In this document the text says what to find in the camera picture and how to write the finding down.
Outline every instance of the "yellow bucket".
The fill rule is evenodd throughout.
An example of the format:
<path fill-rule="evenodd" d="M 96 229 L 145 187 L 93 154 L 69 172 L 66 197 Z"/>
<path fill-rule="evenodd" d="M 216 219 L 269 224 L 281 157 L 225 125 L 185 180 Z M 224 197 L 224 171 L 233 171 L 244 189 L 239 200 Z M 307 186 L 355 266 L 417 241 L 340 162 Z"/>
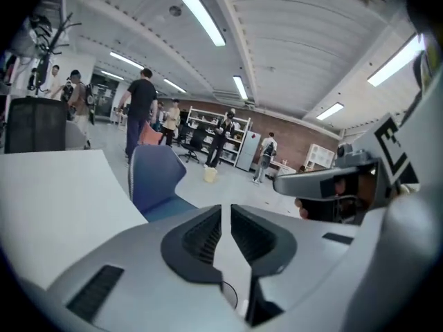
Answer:
<path fill-rule="evenodd" d="M 217 170 L 213 167 L 205 168 L 204 180 L 208 183 L 213 183 L 217 177 Z"/>

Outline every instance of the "white ceiling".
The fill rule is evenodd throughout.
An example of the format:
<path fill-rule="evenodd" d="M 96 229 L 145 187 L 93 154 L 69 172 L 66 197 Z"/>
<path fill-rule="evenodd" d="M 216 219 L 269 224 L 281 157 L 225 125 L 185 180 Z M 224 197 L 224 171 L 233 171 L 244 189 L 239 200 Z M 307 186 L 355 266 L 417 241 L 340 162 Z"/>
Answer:
<path fill-rule="evenodd" d="M 153 83 L 167 95 L 177 93 L 164 77 L 188 91 L 186 97 L 242 104 L 232 79 L 241 75 L 256 107 L 309 122 L 321 107 L 342 102 L 344 110 L 322 124 L 335 129 L 371 121 L 383 110 L 401 112 L 415 95 L 409 69 L 377 88 L 366 82 L 412 34 L 399 23 L 397 1 L 202 1 L 225 47 L 214 46 L 181 0 L 69 0 L 82 22 L 71 38 L 79 52 L 97 57 L 98 68 L 125 79 L 137 78 L 138 69 L 110 57 L 110 50 L 151 68 Z M 169 13 L 173 5 L 182 8 L 180 17 Z"/>

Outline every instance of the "white shelving unit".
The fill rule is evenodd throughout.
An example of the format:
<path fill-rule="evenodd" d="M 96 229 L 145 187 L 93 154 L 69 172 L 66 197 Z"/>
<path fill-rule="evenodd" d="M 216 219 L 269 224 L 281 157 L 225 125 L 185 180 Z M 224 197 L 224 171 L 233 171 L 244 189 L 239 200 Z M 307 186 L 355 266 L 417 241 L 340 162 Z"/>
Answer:
<path fill-rule="evenodd" d="M 306 170 L 314 169 L 315 165 L 329 169 L 332 166 L 334 157 L 335 152 L 325 149 L 320 145 L 311 144 L 305 161 Z"/>
<path fill-rule="evenodd" d="M 203 123 L 204 125 L 208 125 L 206 133 L 208 136 L 214 136 L 213 128 L 216 127 L 219 119 L 224 118 L 224 114 L 214 113 L 209 111 L 204 111 L 202 109 L 195 109 L 190 107 L 188 113 L 187 123 L 191 123 L 191 128 L 196 129 L 198 123 Z M 238 154 L 241 152 L 243 147 L 243 142 L 245 139 L 245 134 L 249 130 L 251 119 L 242 119 L 242 118 L 234 118 L 233 122 L 239 124 L 239 128 L 234 131 L 234 134 L 231 134 L 233 138 L 228 138 L 224 147 L 223 152 L 221 153 L 221 159 L 226 161 L 227 163 L 231 163 L 234 166 L 237 164 Z M 201 152 L 208 153 L 208 148 L 210 147 L 210 142 L 204 141 L 204 147 L 201 149 Z M 230 149 L 227 145 L 234 145 L 237 149 Z"/>

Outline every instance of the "refrigerator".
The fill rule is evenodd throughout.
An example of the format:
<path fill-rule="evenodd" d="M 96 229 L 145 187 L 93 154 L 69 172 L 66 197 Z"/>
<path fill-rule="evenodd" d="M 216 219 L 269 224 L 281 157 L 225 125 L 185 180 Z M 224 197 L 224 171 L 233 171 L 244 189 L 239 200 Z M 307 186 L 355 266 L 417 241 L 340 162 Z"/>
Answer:
<path fill-rule="evenodd" d="M 243 147 L 237 160 L 237 167 L 239 169 L 249 172 L 261 137 L 261 134 L 254 133 L 253 131 L 246 132 Z"/>

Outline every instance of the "fluorescent light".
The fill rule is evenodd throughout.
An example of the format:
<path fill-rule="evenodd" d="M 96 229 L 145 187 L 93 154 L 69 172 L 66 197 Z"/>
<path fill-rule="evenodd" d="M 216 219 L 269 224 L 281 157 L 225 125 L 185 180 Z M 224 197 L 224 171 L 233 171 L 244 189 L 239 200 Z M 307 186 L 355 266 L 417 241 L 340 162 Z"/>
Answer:
<path fill-rule="evenodd" d="M 179 90 L 180 92 L 186 93 L 185 90 L 183 90 L 181 87 L 178 87 L 174 82 L 169 81 L 168 79 L 163 79 L 164 82 L 166 82 L 166 84 L 171 85 L 172 87 L 175 87 L 177 90 Z"/>
<path fill-rule="evenodd" d="M 337 113 L 341 109 L 345 108 L 341 103 L 336 103 L 334 106 L 330 107 L 326 111 L 324 111 L 322 114 L 320 114 L 317 119 L 318 120 L 324 120 L 328 118 L 329 116 L 332 116 L 334 113 Z"/>
<path fill-rule="evenodd" d="M 424 38 L 421 35 L 415 35 L 383 67 L 370 76 L 368 82 L 373 86 L 379 86 L 413 60 L 422 50 L 424 50 Z"/>
<path fill-rule="evenodd" d="M 112 77 L 119 79 L 119 80 L 124 80 L 121 76 L 117 76 L 117 75 L 108 73 L 107 71 L 104 71 L 104 70 L 102 70 L 102 73 L 104 73 L 105 75 L 108 75 L 108 76 L 112 76 Z"/>
<path fill-rule="evenodd" d="M 117 58 L 117 59 L 121 60 L 122 62 L 131 64 L 132 66 L 135 66 L 136 68 L 138 68 L 140 70 L 143 70 L 145 68 L 144 66 L 141 66 L 140 64 L 137 64 L 136 62 L 133 62 L 132 60 L 129 60 L 129 59 L 125 58 L 125 57 L 122 57 L 121 55 L 119 55 L 117 53 L 110 52 L 109 55 L 114 57 L 114 58 Z"/>
<path fill-rule="evenodd" d="M 199 20 L 209 37 L 217 47 L 225 46 L 226 43 L 219 29 L 215 25 L 213 18 L 209 15 L 200 0 L 182 0 L 189 7 L 189 10 Z"/>
<path fill-rule="evenodd" d="M 247 100 L 248 95 L 246 94 L 246 90 L 244 89 L 242 78 L 240 76 L 234 76 L 234 82 L 242 99 Z"/>

